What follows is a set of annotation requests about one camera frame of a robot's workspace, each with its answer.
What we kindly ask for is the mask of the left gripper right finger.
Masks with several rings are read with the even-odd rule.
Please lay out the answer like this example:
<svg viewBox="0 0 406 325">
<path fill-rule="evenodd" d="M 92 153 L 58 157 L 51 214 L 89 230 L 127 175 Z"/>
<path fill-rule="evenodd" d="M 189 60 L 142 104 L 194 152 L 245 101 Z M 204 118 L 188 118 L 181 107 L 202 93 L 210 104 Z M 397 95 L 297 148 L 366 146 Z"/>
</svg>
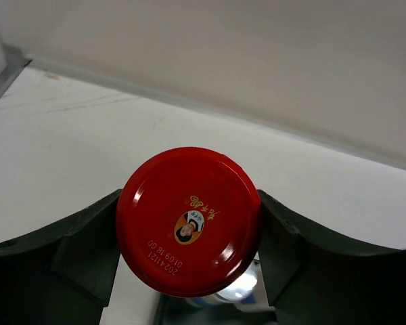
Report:
<svg viewBox="0 0 406 325">
<path fill-rule="evenodd" d="M 345 236 L 260 197 L 258 253 L 280 324 L 406 324 L 406 249 Z"/>
</svg>

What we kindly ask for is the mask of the dark sauce jar red lid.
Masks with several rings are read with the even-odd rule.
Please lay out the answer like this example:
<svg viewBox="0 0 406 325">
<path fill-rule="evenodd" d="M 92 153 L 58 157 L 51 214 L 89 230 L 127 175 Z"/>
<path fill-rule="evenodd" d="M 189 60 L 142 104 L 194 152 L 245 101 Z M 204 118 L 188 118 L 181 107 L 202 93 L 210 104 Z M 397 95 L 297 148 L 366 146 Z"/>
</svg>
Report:
<svg viewBox="0 0 406 325">
<path fill-rule="evenodd" d="M 129 178 L 116 210 L 120 252 L 146 285 L 174 297 L 214 294 L 251 264 L 263 232 L 261 200 L 229 157 L 167 150 Z"/>
</svg>

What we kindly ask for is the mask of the peppercorn bottle blue label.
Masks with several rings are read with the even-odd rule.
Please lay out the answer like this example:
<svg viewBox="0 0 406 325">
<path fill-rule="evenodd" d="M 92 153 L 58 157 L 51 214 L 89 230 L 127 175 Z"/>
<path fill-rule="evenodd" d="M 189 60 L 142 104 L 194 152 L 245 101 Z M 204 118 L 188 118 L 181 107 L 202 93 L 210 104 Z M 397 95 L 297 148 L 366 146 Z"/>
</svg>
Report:
<svg viewBox="0 0 406 325">
<path fill-rule="evenodd" d="M 194 307 L 212 307 L 215 305 L 254 305 L 256 304 L 256 290 L 258 288 L 260 261 L 254 259 L 246 271 L 226 288 L 212 295 L 204 297 L 185 298 Z"/>
</svg>

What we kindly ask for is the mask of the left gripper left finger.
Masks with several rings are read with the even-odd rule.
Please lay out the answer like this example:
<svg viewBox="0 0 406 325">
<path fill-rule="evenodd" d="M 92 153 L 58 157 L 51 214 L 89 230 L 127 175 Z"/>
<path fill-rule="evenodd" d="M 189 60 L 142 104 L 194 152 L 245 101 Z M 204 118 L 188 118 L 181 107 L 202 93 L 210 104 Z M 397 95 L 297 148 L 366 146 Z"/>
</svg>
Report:
<svg viewBox="0 0 406 325">
<path fill-rule="evenodd" d="M 100 323 L 120 259 L 120 194 L 0 243 L 0 324 Z"/>
</svg>

